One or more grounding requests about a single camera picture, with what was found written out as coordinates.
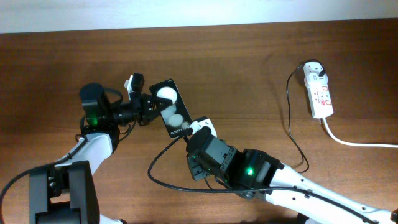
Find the black samsung galaxy phone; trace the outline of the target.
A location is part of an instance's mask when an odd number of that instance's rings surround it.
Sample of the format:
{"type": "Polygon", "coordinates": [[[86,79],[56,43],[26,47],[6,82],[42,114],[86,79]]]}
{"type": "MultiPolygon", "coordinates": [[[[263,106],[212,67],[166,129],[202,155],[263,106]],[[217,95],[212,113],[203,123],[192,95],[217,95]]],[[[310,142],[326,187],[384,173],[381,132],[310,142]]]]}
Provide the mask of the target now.
{"type": "Polygon", "coordinates": [[[168,79],[162,81],[150,86],[149,90],[158,98],[165,98],[172,101],[172,104],[162,110],[160,115],[167,133],[172,139],[183,136],[183,132],[191,125],[192,119],[174,80],[168,79]]]}

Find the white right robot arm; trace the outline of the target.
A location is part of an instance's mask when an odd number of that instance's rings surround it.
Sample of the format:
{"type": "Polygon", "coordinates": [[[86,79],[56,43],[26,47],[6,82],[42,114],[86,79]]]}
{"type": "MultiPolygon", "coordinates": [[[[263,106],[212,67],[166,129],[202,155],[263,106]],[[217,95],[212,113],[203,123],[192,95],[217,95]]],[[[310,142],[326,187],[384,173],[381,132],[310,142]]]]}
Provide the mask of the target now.
{"type": "Polygon", "coordinates": [[[240,152],[214,136],[209,127],[188,133],[187,159],[195,180],[212,175],[242,198],[289,208],[315,223],[397,223],[397,212],[328,190],[264,151],[240,152]]]}

